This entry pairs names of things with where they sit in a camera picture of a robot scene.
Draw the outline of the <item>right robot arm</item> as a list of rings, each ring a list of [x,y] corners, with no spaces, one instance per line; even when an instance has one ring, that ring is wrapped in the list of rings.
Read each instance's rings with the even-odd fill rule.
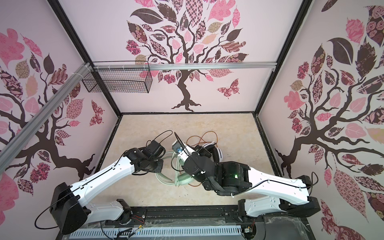
[[[201,183],[206,191],[232,198],[262,195],[262,198],[253,200],[239,200],[244,216],[286,213],[292,217],[308,218],[321,210],[318,199],[310,195],[314,183],[308,176],[286,179],[238,162],[215,163],[188,146],[177,147],[175,152],[184,161],[183,170]]]

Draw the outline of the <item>mint green white headphones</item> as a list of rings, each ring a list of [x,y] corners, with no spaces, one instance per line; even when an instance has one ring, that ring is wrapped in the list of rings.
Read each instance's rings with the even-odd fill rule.
[[[163,156],[164,168],[161,173],[156,173],[157,180],[166,186],[180,187],[191,184],[194,179],[182,167],[185,161],[176,153],[166,152]]]

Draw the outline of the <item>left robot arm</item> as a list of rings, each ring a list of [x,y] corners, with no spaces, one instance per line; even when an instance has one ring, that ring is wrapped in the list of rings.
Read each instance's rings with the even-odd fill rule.
[[[116,221],[126,225],[132,219],[131,207],[123,200],[110,203],[92,204],[92,200],[108,187],[124,177],[145,173],[160,173],[163,168],[162,146],[132,148],[121,157],[94,175],[72,185],[61,183],[56,186],[48,211],[56,222],[61,234],[69,235],[83,225]]]

